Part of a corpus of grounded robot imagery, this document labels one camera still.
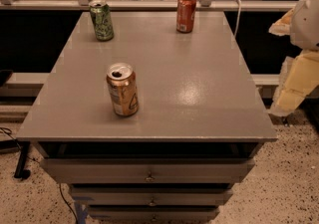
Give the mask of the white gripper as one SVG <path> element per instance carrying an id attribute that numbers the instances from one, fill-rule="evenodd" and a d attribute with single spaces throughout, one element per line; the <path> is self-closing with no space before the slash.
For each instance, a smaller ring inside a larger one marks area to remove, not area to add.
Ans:
<path id="1" fill-rule="evenodd" d="M 299 0 L 294 10 L 286 12 L 268 32 L 290 34 L 293 45 L 307 49 L 296 58 L 286 57 L 279 74 L 270 112 L 288 116 L 319 86 L 319 0 Z"/>

